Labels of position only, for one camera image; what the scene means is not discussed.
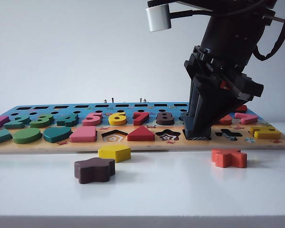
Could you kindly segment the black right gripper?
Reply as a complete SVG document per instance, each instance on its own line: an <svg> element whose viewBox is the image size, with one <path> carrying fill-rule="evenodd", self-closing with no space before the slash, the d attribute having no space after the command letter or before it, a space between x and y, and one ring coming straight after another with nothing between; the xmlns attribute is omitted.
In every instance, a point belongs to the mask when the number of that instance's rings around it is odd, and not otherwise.
<svg viewBox="0 0 285 228"><path fill-rule="evenodd" d="M261 96L264 86L242 72L265 27L265 20L260 17L210 18L201 45L194 47L184 63L192 79L189 130L193 130L199 96L201 131L209 129L254 96Z"/></svg>

